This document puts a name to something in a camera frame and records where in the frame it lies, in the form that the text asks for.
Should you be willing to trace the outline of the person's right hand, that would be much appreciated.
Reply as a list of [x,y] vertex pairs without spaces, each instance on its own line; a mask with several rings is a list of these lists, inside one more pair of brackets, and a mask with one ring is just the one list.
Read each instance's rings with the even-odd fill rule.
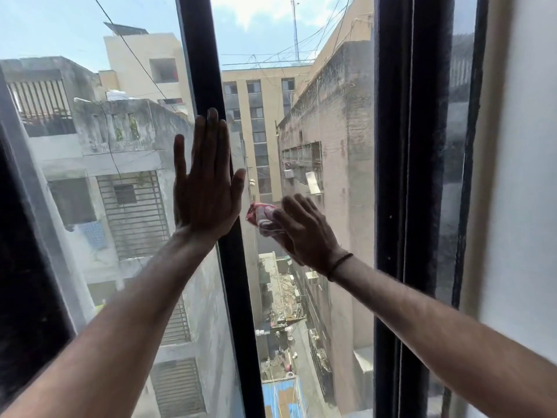
[[[306,198],[317,208],[310,198]],[[301,233],[286,231],[280,242],[299,264],[308,266],[326,277],[331,265],[348,251],[340,247],[331,226],[325,216],[322,213],[321,215],[321,229]],[[279,222],[279,208],[274,211],[273,216]]]

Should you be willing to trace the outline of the person's left hand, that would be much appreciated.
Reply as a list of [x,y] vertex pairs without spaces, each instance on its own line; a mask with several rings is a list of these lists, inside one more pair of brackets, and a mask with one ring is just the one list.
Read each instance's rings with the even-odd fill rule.
[[229,233],[240,215],[241,204],[232,204],[232,157],[225,120],[219,119],[219,137],[214,170],[205,169],[206,116],[194,122],[191,166],[186,183],[174,182],[174,215],[178,229],[185,228],[200,246],[211,250]]

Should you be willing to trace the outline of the red and white cleaning cloth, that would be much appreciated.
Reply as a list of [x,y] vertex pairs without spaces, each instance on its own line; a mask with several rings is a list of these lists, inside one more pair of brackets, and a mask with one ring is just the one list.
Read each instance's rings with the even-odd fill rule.
[[284,227],[273,216],[275,210],[276,206],[273,204],[253,202],[247,210],[246,221],[256,227],[263,237],[285,234]]

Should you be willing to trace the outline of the person's right forearm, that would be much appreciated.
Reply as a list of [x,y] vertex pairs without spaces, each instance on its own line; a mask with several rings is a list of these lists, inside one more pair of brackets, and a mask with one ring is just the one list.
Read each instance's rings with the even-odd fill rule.
[[557,365],[352,257],[335,281],[446,387],[489,418],[557,418]]

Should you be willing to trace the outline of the person's left forearm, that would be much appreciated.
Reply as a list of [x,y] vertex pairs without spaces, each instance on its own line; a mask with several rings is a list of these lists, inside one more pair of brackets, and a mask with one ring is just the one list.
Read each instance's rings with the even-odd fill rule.
[[218,238],[178,230],[0,418],[131,418],[172,311]]

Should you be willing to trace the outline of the black wrist band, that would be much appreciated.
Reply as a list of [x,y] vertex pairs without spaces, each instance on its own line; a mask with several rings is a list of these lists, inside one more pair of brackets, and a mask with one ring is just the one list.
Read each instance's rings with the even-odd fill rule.
[[345,253],[342,257],[338,258],[328,270],[328,273],[326,274],[327,279],[331,282],[334,282],[335,272],[338,270],[338,268],[341,265],[343,265],[347,260],[351,259],[353,256],[354,256],[353,253]]

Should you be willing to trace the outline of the black window mullion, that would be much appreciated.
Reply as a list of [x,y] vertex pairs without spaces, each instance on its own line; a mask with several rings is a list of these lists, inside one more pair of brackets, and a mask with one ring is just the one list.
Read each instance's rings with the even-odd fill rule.
[[[225,115],[211,0],[176,0],[180,34],[189,65],[197,113],[211,107]],[[218,254],[231,331],[238,389],[245,418],[265,418],[254,316],[240,219],[218,240]]]

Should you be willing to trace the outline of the tall beige apartment building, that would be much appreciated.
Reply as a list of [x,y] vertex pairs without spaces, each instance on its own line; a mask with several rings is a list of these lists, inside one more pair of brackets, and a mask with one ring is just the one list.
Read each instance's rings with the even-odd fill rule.
[[282,197],[277,126],[311,69],[308,64],[221,72],[226,118],[240,137],[252,201],[276,203]]

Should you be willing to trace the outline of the beige building with roof panel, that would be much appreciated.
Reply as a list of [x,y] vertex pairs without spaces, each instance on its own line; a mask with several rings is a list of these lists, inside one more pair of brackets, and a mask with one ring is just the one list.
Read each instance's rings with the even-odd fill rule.
[[101,72],[112,89],[131,98],[149,99],[188,121],[195,111],[182,42],[173,33],[149,33],[144,28],[104,23],[109,70]]

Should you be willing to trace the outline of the blue hanging laundry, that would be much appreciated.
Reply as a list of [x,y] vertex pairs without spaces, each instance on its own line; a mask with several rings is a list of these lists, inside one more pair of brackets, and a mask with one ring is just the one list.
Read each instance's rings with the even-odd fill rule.
[[77,227],[92,250],[100,251],[108,248],[104,228],[100,221],[78,224]]

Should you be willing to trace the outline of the dusty narrow glass pane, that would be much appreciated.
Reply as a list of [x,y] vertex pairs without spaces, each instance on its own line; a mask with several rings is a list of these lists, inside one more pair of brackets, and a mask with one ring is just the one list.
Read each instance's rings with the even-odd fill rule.
[[478,0],[448,0],[447,48],[443,54],[446,96],[442,101],[443,174],[440,189],[435,298],[452,308],[460,303],[457,251]]

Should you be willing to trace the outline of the blue rooftop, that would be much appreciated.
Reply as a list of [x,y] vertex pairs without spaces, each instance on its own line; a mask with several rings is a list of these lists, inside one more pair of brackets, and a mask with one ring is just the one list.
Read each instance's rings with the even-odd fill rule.
[[308,418],[298,376],[262,382],[265,418]]

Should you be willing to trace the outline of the dark window panel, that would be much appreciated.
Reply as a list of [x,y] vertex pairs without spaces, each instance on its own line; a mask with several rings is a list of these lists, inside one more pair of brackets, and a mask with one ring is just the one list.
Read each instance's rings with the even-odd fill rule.
[[21,200],[0,143],[0,412],[70,339]]

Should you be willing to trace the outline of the black window side frame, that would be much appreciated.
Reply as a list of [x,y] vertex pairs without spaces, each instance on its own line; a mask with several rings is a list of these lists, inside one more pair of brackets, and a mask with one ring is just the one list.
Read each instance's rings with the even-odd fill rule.
[[[477,4],[457,251],[461,289],[488,1]],[[434,298],[448,5],[375,0],[374,19],[375,266]]]

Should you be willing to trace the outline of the grey aluminium window frame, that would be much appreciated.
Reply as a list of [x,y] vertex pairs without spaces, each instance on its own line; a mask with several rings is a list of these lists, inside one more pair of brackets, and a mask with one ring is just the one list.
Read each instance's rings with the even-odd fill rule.
[[34,250],[47,282],[53,285],[57,303],[74,336],[95,315],[85,277],[71,252],[65,227],[45,175],[33,153],[29,137],[10,95],[0,66],[0,159],[15,187],[23,224],[31,231]]

